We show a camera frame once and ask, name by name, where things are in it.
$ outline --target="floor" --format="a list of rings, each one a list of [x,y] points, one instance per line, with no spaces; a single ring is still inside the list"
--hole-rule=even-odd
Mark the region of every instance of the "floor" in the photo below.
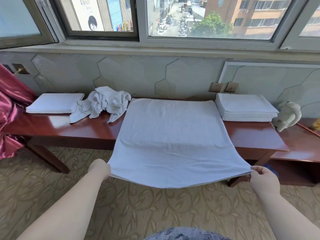
[[[112,151],[52,147],[70,169],[48,169],[26,149],[0,161],[0,239],[16,239],[65,194],[96,158]],[[282,186],[281,194],[320,227],[320,186]],[[157,189],[115,178],[102,183],[86,240],[143,239],[168,227],[216,231],[234,240],[275,239],[249,183]]]

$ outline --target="white car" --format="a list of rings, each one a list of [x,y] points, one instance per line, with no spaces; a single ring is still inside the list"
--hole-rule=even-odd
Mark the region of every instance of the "white car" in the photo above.
[[[165,34],[165,31],[160,29],[160,30],[158,30],[157,34],[162,36]]]

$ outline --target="satin curtain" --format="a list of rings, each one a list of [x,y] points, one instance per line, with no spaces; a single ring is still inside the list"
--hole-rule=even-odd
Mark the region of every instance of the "satin curtain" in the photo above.
[[[0,64],[0,160],[13,157],[24,146],[16,137],[5,136],[1,131],[35,99],[35,93]]]

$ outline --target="crumpled towel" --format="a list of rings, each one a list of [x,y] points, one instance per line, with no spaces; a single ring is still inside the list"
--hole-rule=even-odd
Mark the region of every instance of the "crumpled towel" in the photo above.
[[[102,110],[110,113],[108,122],[114,122],[127,110],[131,95],[124,91],[114,91],[109,87],[98,87],[92,91],[88,98],[77,101],[77,105],[70,115],[70,123],[77,122],[86,116],[97,118]]]

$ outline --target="billboard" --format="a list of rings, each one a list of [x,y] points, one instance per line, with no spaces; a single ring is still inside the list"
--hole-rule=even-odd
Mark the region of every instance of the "billboard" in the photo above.
[[[81,30],[104,31],[97,0],[71,0]]]

